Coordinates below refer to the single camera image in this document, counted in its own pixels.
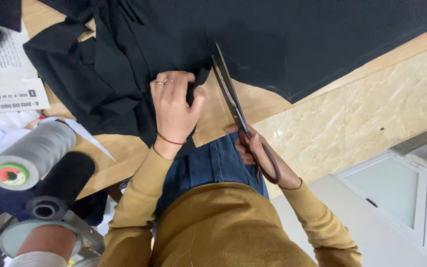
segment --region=bracelet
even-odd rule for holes
[[[160,134],[159,132],[157,132],[157,136],[161,137],[162,140],[168,142],[168,143],[173,143],[173,144],[178,144],[178,145],[183,145],[187,142],[187,140],[185,140],[183,143],[176,143],[176,142],[171,142],[168,139],[166,139],[166,137],[163,137],[162,134]]]

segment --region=gray thread spool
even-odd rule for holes
[[[75,145],[74,131],[63,122],[39,124],[0,154],[0,186],[27,190],[45,175]]]

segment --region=scissor handle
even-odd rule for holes
[[[253,134],[251,131],[238,131],[238,138],[240,138],[240,143],[245,147],[246,152],[247,153],[251,153],[252,150],[250,149],[250,145],[246,142],[246,138],[248,138],[248,140],[251,140],[253,138]],[[274,172],[275,172],[275,178],[272,178],[267,172],[265,172],[265,170],[263,169],[263,167],[260,165],[258,158],[252,153],[252,156],[255,160],[255,178],[258,184],[261,184],[260,180],[259,180],[259,170],[261,169],[263,176],[270,181],[270,183],[272,184],[278,184],[279,181],[281,181],[281,172],[279,171],[279,167],[278,164],[276,163],[273,155],[271,154],[270,150],[268,150],[268,148],[262,143],[263,149],[266,153],[266,156],[268,157],[268,159],[271,162],[271,165],[273,165],[274,168]]]

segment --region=sweater sleeve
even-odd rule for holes
[[[359,267],[362,255],[349,230],[303,183],[296,190],[281,189],[314,248],[319,266]]]
[[[159,156],[153,148],[129,181],[105,235],[105,251],[99,266],[148,266],[157,200],[172,161]]]

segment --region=hand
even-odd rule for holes
[[[266,173],[268,173],[271,177],[275,176],[275,171],[273,168],[273,164],[271,164],[268,156],[266,155],[262,144],[268,148],[273,155],[273,158],[276,161],[276,164],[279,167],[279,171],[281,172],[281,181],[279,182],[279,186],[285,189],[297,189],[301,186],[302,180],[293,172],[293,170],[286,164],[286,162],[271,148],[270,144],[266,142],[266,139],[261,136],[255,129],[248,125],[248,130],[252,132],[253,138],[247,142],[249,142],[250,150],[255,156],[258,158],[259,164],[264,169]],[[238,127],[236,125],[230,125],[226,128],[226,132],[228,134],[234,133],[238,131]],[[250,153],[246,153],[245,147],[240,143],[240,139],[237,139],[235,142],[235,149],[240,153],[240,158],[245,164],[255,164],[253,159],[253,155]]]
[[[195,76],[192,73],[166,71],[159,73],[156,80],[150,83],[156,109],[157,131],[171,142],[183,143],[200,118],[205,93],[196,88],[192,106],[189,107],[186,101],[187,84],[193,82]],[[166,142],[159,137],[154,143],[154,150],[167,160],[173,160],[179,149],[181,145]]]

